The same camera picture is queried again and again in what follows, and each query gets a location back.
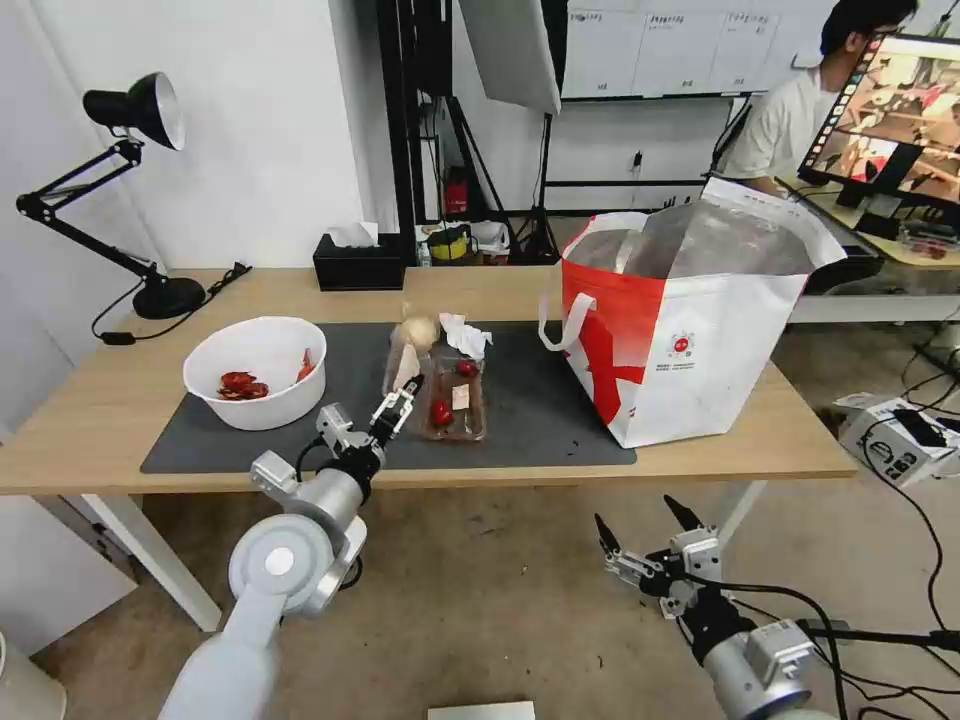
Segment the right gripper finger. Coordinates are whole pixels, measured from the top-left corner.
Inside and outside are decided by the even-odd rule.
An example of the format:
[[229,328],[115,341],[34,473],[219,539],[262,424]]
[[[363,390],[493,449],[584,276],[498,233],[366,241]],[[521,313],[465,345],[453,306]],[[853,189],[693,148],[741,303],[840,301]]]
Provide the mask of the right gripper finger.
[[661,574],[661,564],[622,549],[599,513],[594,514],[606,570],[625,583],[646,583]]
[[690,507],[680,503],[669,494],[663,495],[663,501],[683,534],[704,535],[710,533],[710,526],[705,525]]

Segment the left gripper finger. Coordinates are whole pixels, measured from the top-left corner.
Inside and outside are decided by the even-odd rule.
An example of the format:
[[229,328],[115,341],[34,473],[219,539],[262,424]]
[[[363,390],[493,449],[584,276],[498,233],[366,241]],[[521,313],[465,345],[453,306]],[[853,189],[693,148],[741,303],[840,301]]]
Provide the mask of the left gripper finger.
[[381,445],[386,446],[400,433],[413,413],[424,377],[412,377],[399,389],[390,391],[381,403]]
[[371,433],[399,433],[413,412],[415,404],[415,378],[409,379],[399,389],[388,393],[371,416]]

